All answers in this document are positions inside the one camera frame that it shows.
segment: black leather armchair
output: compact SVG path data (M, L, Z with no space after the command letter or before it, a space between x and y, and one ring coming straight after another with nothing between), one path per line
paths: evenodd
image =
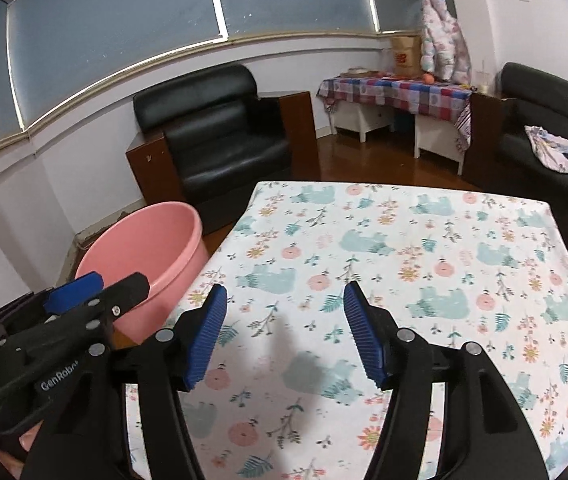
M260 180L303 177L293 174L291 150L298 146L291 146L279 105L258 97L253 75L241 64L163 82L136 94L133 103L144 136L163 134L177 173L180 189L162 200L195 206L205 234L237 220ZM318 170L313 124L308 136Z
M472 95L472 144L464 178L487 192L548 202L568 248L568 174L544 167L524 126L568 140L568 81L507 63L499 97Z

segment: ribbed blue pad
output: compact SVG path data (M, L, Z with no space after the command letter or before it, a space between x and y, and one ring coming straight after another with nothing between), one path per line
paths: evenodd
M355 338L355 345L359 352L359 358L366 370L366 376L375 381L378 388L382 386L382 381L386 378L384 372L384 353L382 345L378 341L368 317L365 314L368 303L362 303L357 299L353 291L353 286L347 285L344 288L344 312L349 321L350 331Z
M208 312L189 348L189 368L183 378L184 384L190 390L204 378L224 317L226 317L226 300L226 289L221 285L214 286L206 298L204 306L209 304Z

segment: wooden floor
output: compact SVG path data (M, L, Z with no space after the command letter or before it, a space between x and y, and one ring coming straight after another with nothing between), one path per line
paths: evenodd
M356 134L342 132L317 140L321 179L325 182L366 182L401 186L477 190L457 175L458 164L433 153L413 158L413 135L387 130L370 132L360 144ZM226 226L204 237L214 253L233 228Z

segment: baseboard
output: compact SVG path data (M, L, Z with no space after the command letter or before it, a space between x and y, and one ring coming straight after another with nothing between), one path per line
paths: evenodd
M102 218L100 221L95 222L93 225L86 227L86 229L84 229L83 231L78 232L75 235L75 242L83 245L83 243L88 238L115 224L124 213L131 214L132 212L141 209L145 205L146 203L144 202L144 199L139 199L136 202L127 205L125 208L115 211L113 214L108 215L106 218Z
M324 126L323 128L319 128L317 130L315 130L315 137L317 137L318 139L321 139L322 137L326 137L331 135L331 127L330 126Z
M77 260L80 246L83 246L90 237L98 234L104 229L108 229L111 225L114 225L124 213L131 214L145 205L146 203L144 200L137 200L136 202L127 205L119 211L115 211L113 214L108 215L106 218L102 218L100 221L95 222L93 225L86 227L86 229L77 233L72 241L70 249L68 249L68 253L66 254L66 259L64 260L64 265L59 273L59 279L57 279L56 286L64 285L64 283L67 283L72 278L72 270L74 268L75 261Z

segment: white tablecloth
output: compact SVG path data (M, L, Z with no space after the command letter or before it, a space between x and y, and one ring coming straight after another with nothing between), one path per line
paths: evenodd
M213 283L228 314L205 380L182 397L209 479L357 480L388 394L366 379L343 311L357 280L371 304L429 342L484 346L525 413L551 478L568 463L568 252L548 205L474 192L263 182L167 321ZM136 471L149 478L136 388ZM434 400L421 478L442 436Z

